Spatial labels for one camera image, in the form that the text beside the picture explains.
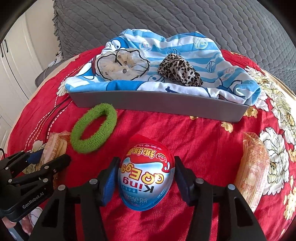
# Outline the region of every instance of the green hair tie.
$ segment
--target green hair tie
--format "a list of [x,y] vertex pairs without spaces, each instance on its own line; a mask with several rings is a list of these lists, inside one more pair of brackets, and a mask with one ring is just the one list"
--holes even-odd
[[[80,140],[85,128],[98,117],[106,115],[107,118],[99,130],[90,138]],[[110,104],[96,105],[85,113],[74,125],[70,142],[73,149],[79,153],[89,153],[101,147],[113,132],[117,122],[116,110]]]

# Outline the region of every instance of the towel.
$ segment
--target towel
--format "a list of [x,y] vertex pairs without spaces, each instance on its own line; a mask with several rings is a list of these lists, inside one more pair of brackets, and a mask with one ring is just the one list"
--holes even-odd
[[[78,74],[68,77],[65,88],[70,93],[90,91],[161,91],[211,98],[223,96],[239,104],[253,105],[261,92],[248,73],[227,62],[213,40],[200,32],[177,34],[164,38],[146,29],[126,29],[120,36],[107,42],[101,54],[119,49],[140,49],[143,58],[150,61],[149,70],[134,80],[108,80],[96,73],[95,60],[85,63]],[[200,74],[201,87],[184,86],[157,73],[159,64],[168,54],[177,54],[187,60]]]

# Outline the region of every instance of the gray quilted bedspread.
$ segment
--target gray quilted bedspread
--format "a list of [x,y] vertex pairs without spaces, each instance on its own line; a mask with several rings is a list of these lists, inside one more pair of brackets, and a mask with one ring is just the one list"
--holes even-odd
[[54,0],[54,10],[55,35],[66,59],[105,45],[127,28],[164,37],[198,30],[296,91],[296,48],[257,0]]

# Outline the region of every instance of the metal pin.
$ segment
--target metal pin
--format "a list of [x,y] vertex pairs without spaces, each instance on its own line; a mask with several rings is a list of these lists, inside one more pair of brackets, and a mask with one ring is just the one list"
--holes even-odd
[[94,185],[94,184],[97,184],[97,183],[98,183],[98,180],[95,179],[95,178],[93,178],[93,179],[90,179],[90,180],[89,180],[89,183],[90,183],[91,185]]
[[233,184],[228,184],[228,188],[229,188],[230,190],[234,190],[234,189],[235,189],[235,185],[233,185]]
[[64,184],[62,184],[62,185],[59,185],[57,189],[59,191],[63,191],[63,190],[65,190],[65,188],[66,188],[66,186]]
[[205,181],[202,178],[198,177],[197,179],[195,179],[195,182],[198,184],[203,184]]

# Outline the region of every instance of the white cabinet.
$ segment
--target white cabinet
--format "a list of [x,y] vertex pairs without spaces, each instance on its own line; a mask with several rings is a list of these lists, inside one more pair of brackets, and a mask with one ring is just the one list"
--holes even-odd
[[42,68],[24,15],[15,22],[0,46],[0,148],[3,148],[11,127],[37,89],[35,79]]

